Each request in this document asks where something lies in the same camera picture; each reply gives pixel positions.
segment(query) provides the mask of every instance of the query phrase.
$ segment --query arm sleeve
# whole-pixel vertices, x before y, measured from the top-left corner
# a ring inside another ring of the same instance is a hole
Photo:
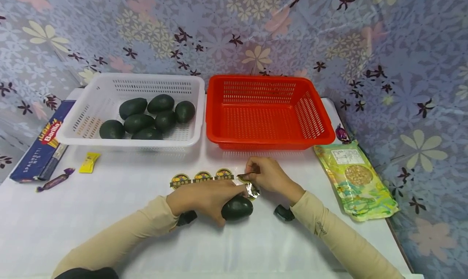
[[[305,192],[291,208],[298,220],[329,247],[353,278],[404,278],[373,245]]]
[[[166,198],[158,196],[145,208],[117,221],[72,249],[59,262],[52,278],[74,268],[99,270],[113,267],[145,238],[168,233],[176,226],[177,220],[178,217],[172,214]]]

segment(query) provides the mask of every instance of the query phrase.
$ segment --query barilla box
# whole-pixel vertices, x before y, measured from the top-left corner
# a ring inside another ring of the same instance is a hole
[[[75,100],[62,101],[62,104],[10,175],[12,180],[18,183],[29,183],[50,179],[68,147],[60,144],[55,135],[73,104],[75,104]]]

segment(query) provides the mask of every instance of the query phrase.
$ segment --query hand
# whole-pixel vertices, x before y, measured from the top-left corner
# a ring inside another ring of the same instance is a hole
[[[248,180],[265,190],[286,196],[291,205],[296,204],[304,195],[305,190],[293,182],[273,158],[250,157],[245,172],[258,172],[255,169],[259,169],[260,173],[250,173]]]
[[[175,216],[196,210],[222,227],[226,221],[221,216],[221,209],[238,194],[247,195],[245,185],[236,186],[231,180],[210,180],[181,186],[166,197],[166,202]]]

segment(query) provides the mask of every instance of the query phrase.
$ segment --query floral backdrop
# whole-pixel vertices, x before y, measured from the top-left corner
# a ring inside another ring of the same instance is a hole
[[[97,73],[300,76],[401,205],[427,278],[468,273],[467,0],[0,0],[0,178]]]

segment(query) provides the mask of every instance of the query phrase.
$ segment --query plastic bag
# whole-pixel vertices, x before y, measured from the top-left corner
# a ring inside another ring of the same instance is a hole
[[[387,218],[399,210],[356,140],[344,145],[314,146],[314,150],[351,218]]]

